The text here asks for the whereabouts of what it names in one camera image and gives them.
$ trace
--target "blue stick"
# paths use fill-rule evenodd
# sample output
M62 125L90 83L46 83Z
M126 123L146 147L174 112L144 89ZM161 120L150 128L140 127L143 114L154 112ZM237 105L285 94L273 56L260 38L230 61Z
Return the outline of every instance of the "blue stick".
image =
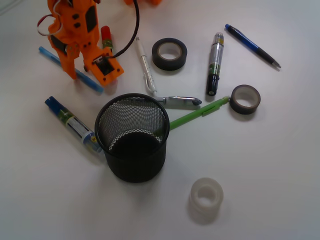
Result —
M53 62L58 64L61 67L61 62L59 58L55 55L53 55L51 52L49 52L47 49L44 47L40 46L39 47L40 53L43 55L47 56L49 59L51 59ZM80 72L78 69L75 69L76 76L83 82L85 85L87 85L89 88L97 91L98 93L103 93L104 88L95 83L90 77L84 75L82 72Z

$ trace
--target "pen tip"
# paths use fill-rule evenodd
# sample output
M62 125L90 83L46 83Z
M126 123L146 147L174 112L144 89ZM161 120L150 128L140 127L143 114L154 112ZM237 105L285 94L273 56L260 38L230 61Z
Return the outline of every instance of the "pen tip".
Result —
M193 100L192 103L193 103L193 105L198 106L198 105L202 104L202 101L201 100Z
M280 64L277 63L276 61L273 62L273 65L275 65L275 66L278 67L278 68L281 68Z

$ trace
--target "white pen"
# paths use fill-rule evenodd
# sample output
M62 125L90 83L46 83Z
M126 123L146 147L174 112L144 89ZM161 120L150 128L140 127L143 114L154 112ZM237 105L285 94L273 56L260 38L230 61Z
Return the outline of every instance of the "white pen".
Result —
M150 71L149 64L147 62L147 56L146 56L144 47L142 46L142 43L141 43L139 37L136 37L135 41L136 41L136 44L137 44L137 47L138 47L138 51L139 51L139 54L140 54L140 59L141 59L142 67L143 67L146 87L149 89L149 91L154 96L156 96L157 95L157 89L156 89L156 86L155 86L154 78L151 75L151 71Z

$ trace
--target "black marker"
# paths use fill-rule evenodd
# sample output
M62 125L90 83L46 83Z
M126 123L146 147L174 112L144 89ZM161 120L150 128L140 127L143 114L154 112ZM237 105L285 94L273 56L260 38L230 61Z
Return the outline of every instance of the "black marker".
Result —
M217 32L214 36L213 44L210 53L209 73L206 83L206 94L214 96L217 94L218 81L222 60L222 53L224 52L224 35Z

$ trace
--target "blue marker cap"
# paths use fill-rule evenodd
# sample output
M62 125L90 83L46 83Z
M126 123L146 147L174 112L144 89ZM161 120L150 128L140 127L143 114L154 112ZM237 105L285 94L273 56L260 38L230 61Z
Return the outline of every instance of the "blue marker cap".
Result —
M45 104L54 112L55 115L58 116L61 109L65 109L65 107L58 102L53 96L49 97L45 100Z

